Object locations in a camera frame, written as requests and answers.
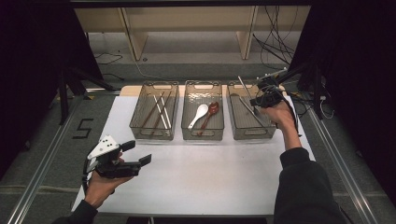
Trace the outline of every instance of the white table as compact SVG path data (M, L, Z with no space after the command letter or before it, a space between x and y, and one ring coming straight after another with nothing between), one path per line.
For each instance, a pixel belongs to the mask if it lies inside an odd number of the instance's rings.
M118 96L109 113L102 137L110 134L122 144L134 139L129 128L137 97ZM139 176L119 186L98 209L100 213L146 217L259 217L274 213L279 156L284 152L280 130L272 139L235 141L227 101L224 104L222 141L194 143L183 140L181 115L177 111L175 138L169 142L136 141L123 154L137 161L152 154ZM300 125L303 147L314 159ZM79 191L74 211L84 198Z

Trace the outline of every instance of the utensil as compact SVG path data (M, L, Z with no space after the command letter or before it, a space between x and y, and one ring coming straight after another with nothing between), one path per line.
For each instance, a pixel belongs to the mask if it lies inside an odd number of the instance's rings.
M259 118L256 116L256 114L254 113L254 111L250 109L250 107L245 103L245 101L242 99L241 96L239 96L239 101L241 101L242 105L244 105L245 108L251 113L251 115L253 115L254 119L257 120L257 122L259 122L260 125L261 125L263 128L265 128L264 125L262 124L261 119L259 119Z
M192 120L191 124L189 125L189 130L191 131L192 127L194 126L195 122L203 117L206 113L209 107L207 105L200 105L198 106L197 113L195 114L195 118Z
M157 117L157 120L155 120L154 129L157 128L158 122L160 122L160 118L161 118L161 116L163 115L163 111L165 110L166 105L168 104L168 101L169 101L169 98L170 98L170 96L171 96L171 93L172 93L172 92L169 91L168 97L166 97L166 100L165 100L165 104L163 105L163 108L161 109L160 114L159 114L158 117Z
M161 113L160 105L157 105L157 108L158 108L158 113ZM165 129L168 129L168 125L166 125L166 122L165 122L165 119L163 118L163 115L161 115L161 119L163 119L163 127L165 127Z
M252 100L253 98L251 97L250 92L248 92L248 88L247 88L247 86L245 85L244 81L242 81L242 78L241 78L240 76L238 76L238 79L239 79L239 81L241 82L241 85L242 85L242 87L244 88L245 92L247 93L248 98L249 98L250 100ZM253 106L253 113L254 113L255 115L260 114L260 111L256 108L256 106Z
M145 121L143 121L142 128L145 127L146 123L148 122L149 118L151 117L152 112L154 112L154 109L157 106L158 102L160 101L161 98L163 98L163 94L164 94L164 91L161 93L160 98L155 101L155 105L149 111L148 116L145 118Z
M214 115L214 114L216 114L218 112L219 112L219 102L217 102L217 101L216 102L212 102L209 105L208 113L207 113L207 116L206 116L206 119L205 119L204 123L201 126L201 130L206 128L207 122L209 121L210 117L212 117L212 115Z

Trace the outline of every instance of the person's right hand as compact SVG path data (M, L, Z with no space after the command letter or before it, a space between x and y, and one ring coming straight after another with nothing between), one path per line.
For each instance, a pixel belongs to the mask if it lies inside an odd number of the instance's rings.
M294 129L293 116L284 101L272 107L262 108L261 112L266 114L272 122L276 123L280 130L284 131L284 129L289 127Z

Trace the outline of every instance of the black jacket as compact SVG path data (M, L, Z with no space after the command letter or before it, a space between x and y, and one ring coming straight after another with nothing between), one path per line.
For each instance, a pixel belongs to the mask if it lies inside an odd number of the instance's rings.
M279 176L274 211L275 224L346 223L332 197L329 177L308 151L293 148L280 155L283 171Z

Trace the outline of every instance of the wooden spoon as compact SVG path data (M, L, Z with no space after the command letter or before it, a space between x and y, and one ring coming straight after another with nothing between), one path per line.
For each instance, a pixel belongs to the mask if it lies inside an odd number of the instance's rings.
M207 122L209 121L210 117L212 117L212 115L214 115L214 114L216 114L218 112L219 112L219 102L212 102L209 105L209 109L207 111L207 116L206 116L206 119L205 119L204 123L201 126L201 130L206 128Z

